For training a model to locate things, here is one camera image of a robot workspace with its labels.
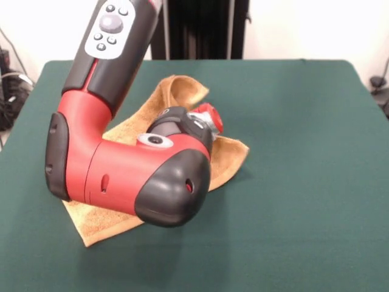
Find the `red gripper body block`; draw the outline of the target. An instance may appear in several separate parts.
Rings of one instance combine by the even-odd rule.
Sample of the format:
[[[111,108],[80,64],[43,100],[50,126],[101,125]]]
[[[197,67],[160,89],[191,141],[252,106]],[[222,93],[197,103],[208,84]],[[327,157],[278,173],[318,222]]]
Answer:
[[[216,129],[216,134],[221,134],[224,131],[224,125],[216,108],[211,103],[202,103],[194,109],[195,113],[208,115],[212,122],[212,127]]]

